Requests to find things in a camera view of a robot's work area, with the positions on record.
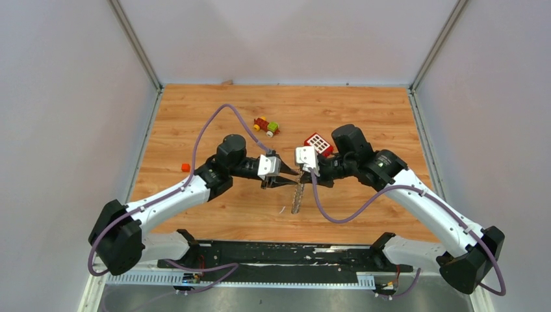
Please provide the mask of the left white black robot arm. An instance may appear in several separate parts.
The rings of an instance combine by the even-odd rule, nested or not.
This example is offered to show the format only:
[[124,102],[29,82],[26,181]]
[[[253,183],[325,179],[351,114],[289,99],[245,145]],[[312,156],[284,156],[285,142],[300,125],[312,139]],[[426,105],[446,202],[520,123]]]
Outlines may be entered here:
[[289,175],[296,176],[298,172],[275,151],[248,157],[245,138],[227,135],[216,153],[182,182],[143,200],[106,203],[88,238],[92,247],[89,271],[100,276],[92,266],[95,255],[113,276],[126,273],[140,262],[161,259],[192,268],[198,263],[199,251],[191,246],[190,237],[181,231],[153,234],[152,230],[191,207],[221,196],[233,186],[236,177],[258,180],[261,188],[270,189],[295,184]]

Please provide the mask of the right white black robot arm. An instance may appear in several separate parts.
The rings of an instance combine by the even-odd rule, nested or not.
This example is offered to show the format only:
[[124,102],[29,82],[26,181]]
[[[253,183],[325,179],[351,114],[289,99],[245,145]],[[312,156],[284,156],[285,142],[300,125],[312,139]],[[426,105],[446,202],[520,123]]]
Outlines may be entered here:
[[[331,134],[336,154],[317,150],[319,142],[306,141],[295,150],[295,163],[303,174],[301,183],[313,186],[318,210],[332,223],[344,224],[359,216],[378,197],[386,196],[407,209],[437,238],[437,243],[405,239],[395,233],[383,234],[372,247],[371,262],[379,271],[394,265],[409,265],[437,272],[455,290],[472,294],[477,287],[497,296],[506,294],[498,266],[505,235],[496,226],[482,227],[446,203],[395,153],[374,150],[360,128],[353,124],[338,127]],[[373,195],[351,216],[330,217],[318,197],[318,187],[331,188],[335,180],[355,177],[373,188]]]

